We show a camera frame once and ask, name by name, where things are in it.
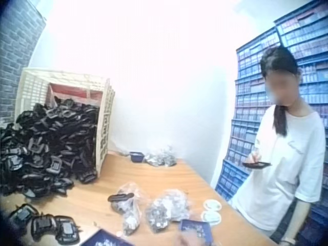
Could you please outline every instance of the ponytail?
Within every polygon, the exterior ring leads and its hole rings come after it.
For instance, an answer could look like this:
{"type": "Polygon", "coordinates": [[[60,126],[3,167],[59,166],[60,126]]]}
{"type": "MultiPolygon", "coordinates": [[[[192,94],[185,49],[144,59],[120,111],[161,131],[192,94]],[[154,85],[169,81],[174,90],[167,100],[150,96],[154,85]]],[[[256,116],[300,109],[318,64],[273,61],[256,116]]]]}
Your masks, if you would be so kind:
{"type": "Polygon", "coordinates": [[[273,114],[273,126],[276,129],[276,133],[284,137],[287,136],[287,119],[286,119],[286,106],[276,105],[275,112],[273,114]]]}

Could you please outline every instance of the gray brick wall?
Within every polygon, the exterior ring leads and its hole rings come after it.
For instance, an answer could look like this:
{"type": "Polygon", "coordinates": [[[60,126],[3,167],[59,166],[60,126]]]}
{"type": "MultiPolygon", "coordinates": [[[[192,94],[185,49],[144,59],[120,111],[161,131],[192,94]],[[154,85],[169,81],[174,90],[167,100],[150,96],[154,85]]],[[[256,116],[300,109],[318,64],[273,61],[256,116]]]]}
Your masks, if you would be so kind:
{"type": "Polygon", "coordinates": [[[46,22],[29,0],[12,0],[1,16],[0,123],[14,121],[22,69],[27,67],[46,22]]]}

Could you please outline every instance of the black hair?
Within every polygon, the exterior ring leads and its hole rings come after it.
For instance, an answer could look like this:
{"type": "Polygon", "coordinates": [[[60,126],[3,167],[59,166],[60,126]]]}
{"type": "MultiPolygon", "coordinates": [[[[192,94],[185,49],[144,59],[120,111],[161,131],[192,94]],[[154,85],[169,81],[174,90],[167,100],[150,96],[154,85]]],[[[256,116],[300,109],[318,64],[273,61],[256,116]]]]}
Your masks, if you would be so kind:
{"type": "MultiPolygon", "coordinates": [[[[299,75],[298,65],[291,52],[283,46],[273,47],[267,49],[260,61],[261,73],[266,78],[269,71],[283,70],[299,75]]],[[[276,129],[276,133],[284,137],[287,136],[287,119],[286,106],[276,105],[274,111],[273,126],[276,129]]]]}

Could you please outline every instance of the small blue box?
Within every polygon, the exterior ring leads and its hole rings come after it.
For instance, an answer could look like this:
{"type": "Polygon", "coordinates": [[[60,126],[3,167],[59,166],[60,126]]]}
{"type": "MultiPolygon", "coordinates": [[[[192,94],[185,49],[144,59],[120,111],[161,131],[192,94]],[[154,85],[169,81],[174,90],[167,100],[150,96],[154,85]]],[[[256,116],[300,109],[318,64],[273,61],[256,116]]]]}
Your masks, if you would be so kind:
{"type": "Polygon", "coordinates": [[[145,155],[141,152],[130,152],[132,162],[143,162],[145,155]]]}
{"type": "Polygon", "coordinates": [[[114,243],[119,246],[134,246],[133,244],[130,244],[129,242],[118,238],[114,236],[113,234],[110,234],[109,232],[106,232],[103,229],[100,229],[95,234],[93,234],[89,239],[87,239],[85,242],[83,242],[80,246],[95,246],[96,243],[101,242],[104,243],[105,240],[109,240],[111,243],[114,243]]]}
{"type": "Polygon", "coordinates": [[[211,225],[207,222],[183,219],[180,223],[179,229],[181,231],[194,230],[198,237],[204,238],[206,243],[213,243],[211,225]]]}

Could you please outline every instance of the white plastic basket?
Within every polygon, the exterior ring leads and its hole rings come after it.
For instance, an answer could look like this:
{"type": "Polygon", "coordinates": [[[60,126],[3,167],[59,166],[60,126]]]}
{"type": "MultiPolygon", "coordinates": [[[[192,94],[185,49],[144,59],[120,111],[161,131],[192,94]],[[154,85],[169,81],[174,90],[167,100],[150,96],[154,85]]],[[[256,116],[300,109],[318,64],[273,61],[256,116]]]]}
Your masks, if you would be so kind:
{"type": "Polygon", "coordinates": [[[100,176],[101,165],[108,151],[108,130],[115,92],[108,78],[90,74],[77,74],[64,71],[24,68],[20,77],[15,119],[25,110],[33,110],[36,103],[50,103],[49,84],[79,87],[88,91],[102,91],[96,137],[96,169],[100,176]]]}

